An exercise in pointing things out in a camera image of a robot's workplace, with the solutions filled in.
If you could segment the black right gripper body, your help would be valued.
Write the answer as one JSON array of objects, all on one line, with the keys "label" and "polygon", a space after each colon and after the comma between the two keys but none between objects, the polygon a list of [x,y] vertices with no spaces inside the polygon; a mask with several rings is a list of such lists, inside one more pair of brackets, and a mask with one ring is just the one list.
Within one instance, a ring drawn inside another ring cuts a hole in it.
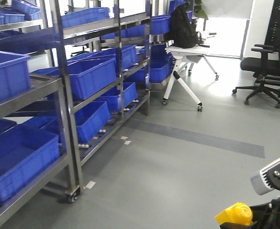
[{"label": "black right gripper body", "polygon": [[221,229],[280,229],[280,196],[270,202],[250,206],[253,223],[250,226],[225,222]]}]

